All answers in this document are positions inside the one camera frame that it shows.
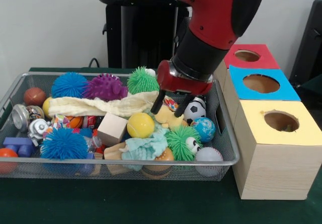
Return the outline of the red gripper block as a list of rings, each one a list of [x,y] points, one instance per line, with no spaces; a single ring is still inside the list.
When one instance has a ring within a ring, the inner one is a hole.
[[[188,78],[179,73],[171,61],[162,60],[157,69],[157,82],[161,90],[150,111],[152,114],[159,112],[163,105],[166,91],[189,93],[174,113],[175,117],[181,117],[188,104],[193,100],[193,95],[207,94],[212,87],[213,81],[213,75],[206,81]]]

